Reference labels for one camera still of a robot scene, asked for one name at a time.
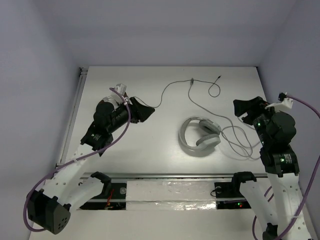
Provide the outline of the white over-ear headphones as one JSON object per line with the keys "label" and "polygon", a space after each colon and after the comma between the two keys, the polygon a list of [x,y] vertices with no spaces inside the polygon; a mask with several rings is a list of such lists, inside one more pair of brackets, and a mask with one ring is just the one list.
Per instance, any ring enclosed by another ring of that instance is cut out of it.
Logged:
{"label": "white over-ear headphones", "polygon": [[[187,141],[186,133],[190,125],[194,127],[197,133],[197,140],[190,144]],[[215,150],[215,147],[221,143],[221,126],[215,121],[202,116],[190,116],[183,121],[178,131],[178,140],[181,147],[188,154],[198,155],[204,151]]]}

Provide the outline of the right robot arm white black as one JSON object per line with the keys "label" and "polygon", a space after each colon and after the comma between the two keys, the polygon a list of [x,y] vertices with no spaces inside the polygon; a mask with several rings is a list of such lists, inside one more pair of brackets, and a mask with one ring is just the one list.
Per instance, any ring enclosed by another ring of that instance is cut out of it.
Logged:
{"label": "right robot arm white black", "polygon": [[295,120],[286,113],[293,100],[284,93],[279,103],[261,97],[233,101],[234,114],[254,127],[261,142],[260,159],[273,191],[275,207],[261,192],[251,172],[238,172],[232,178],[231,192],[244,196],[263,230],[264,240],[310,240],[302,209],[298,158],[290,146],[296,135]]}

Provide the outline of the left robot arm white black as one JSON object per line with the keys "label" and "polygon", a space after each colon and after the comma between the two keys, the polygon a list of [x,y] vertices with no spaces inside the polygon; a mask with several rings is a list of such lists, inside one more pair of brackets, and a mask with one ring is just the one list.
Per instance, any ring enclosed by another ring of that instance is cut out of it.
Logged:
{"label": "left robot arm white black", "polygon": [[116,101],[101,100],[93,114],[93,122],[80,140],[73,157],[39,182],[48,181],[40,190],[34,186],[26,196],[23,222],[32,232],[49,231],[59,234],[70,220],[71,213],[93,197],[111,193],[111,178],[96,171],[84,183],[81,177],[103,153],[123,136],[113,138],[113,132],[130,124],[143,123],[155,108],[139,103],[135,97]]}

